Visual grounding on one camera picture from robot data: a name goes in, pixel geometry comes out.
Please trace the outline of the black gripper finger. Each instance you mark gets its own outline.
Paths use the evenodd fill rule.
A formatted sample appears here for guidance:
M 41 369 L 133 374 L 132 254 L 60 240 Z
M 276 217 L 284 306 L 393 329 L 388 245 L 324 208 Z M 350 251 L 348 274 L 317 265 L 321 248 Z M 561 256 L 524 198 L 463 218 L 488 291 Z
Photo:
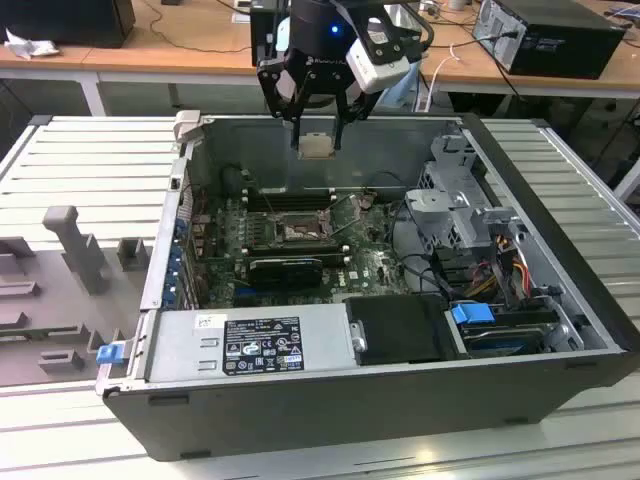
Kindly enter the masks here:
M 376 105 L 376 94 L 361 92 L 352 103 L 348 103 L 346 91 L 338 89 L 334 92 L 334 98 L 337 116 L 333 128 L 333 149 L 337 151 L 341 149 L 345 126 L 356 120 L 366 120 L 368 118 Z
M 293 84 L 289 100 L 278 90 L 278 82 L 284 80 L 285 75 Z M 257 77 L 271 115 L 292 124 L 290 146 L 297 150 L 301 117 L 316 86 L 317 73 L 300 58 L 270 59 L 260 63 Z

